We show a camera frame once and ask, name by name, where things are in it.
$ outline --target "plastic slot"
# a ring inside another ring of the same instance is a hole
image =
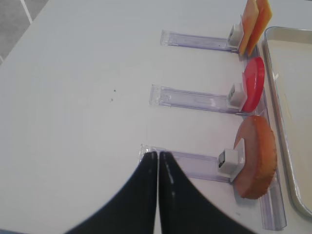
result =
[[[145,153],[152,151],[160,153],[167,150],[154,146],[141,145],[139,162]],[[216,157],[176,151],[170,152],[188,177],[230,183],[229,176],[218,171]],[[280,231],[286,226],[282,192],[277,173],[274,175],[268,192],[259,199],[263,229],[272,231]]]
[[[238,53],[227,45],[227,39],[180,34],[162,30],[160,44],[165,46],[182,46],[206,50],[219,50]]]
[[[200,92],[172,89],[164,86],[152,85],[151,105],[184,107],[205,111],[248,116],[249,113],[240,112],[238,108],[228,107],[226,95],[213,95]]]

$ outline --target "gray floor tile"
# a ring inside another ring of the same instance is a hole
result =
[[[0,55],[5,59],[30,25],[20,0],[0,0]]]
[[[31,18],[34,20],[48,0],[25,0]]]

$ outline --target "tray rim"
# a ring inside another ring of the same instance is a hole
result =
[[[296,177],[294,175],[294,165],[292,163],[291,159],[291,153],[289,149],[289,143],[287,140],[287,134],[285,129],[285,124],[280,108],[279,98],[277,95],[277,87],[275,83],[274,78],[274,69],[272,66],[272,60],[271,60],[271,54],[269,50],[268,41],[271,40],[269,38],[269,33],[274,30],[281,30],[285,32],[299,32],[303,34],[311,34],[312,37],[312,31],[311,30],[305,30],[305,29],[296,29],[296,28],[287,28],[287,27],[279,27],[279,26],[272,26],[265,30],[264,32],[264,41],[263,41],[263,54],[264,54],[264,60],[267,66],[267,74],[268,74],[268,80],[270,84],[270,91],[271,91],[271,97],[272,97],[272,103],[273,103],[273,112],[275,115],[275,122],[277,123],[277,131],[278,131],[278,137],[281,142],[281,148],[282,148],[282,154],[284,159],[284,166],[286,168],[286,174],[287,174],[287,181],[288,181],[288,187],[289,192],[292,198],[292,201],[295,205],[295,207],[298,209],[298,211],[301,212],[301,214],[305,216],[312,217],[312,210],[310,210],[302,201],[300,197],[299,187],[297,184]],[[293,39],[288,39],[285,41],[292,41],[296,42]]]

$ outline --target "metal tray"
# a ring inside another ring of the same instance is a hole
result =
[[[270,27],[263,50],[289,191],[312,217],[312,31]]]

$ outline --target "white table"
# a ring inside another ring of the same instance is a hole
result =
[[[0,68],[0,228],[60,234],[77,225],[131,176],[140,144],[208,155],[231,147],[240,117],[151,107],[148,99],[153,83],[227,93],[241,79],[235,55],[160,46],[160,33],[226,38],[244,5],[50,0]],[[271,7],[270,26],[312,29],[312,2]],[[266,93],[270,100],[267,82]],[[311,233],[312,222],[291,206],[280,154],[278,166],[288,224],[276,233]],[[235,220],[273,233],[258,214],[233,209],[229,185],[192,181]]]

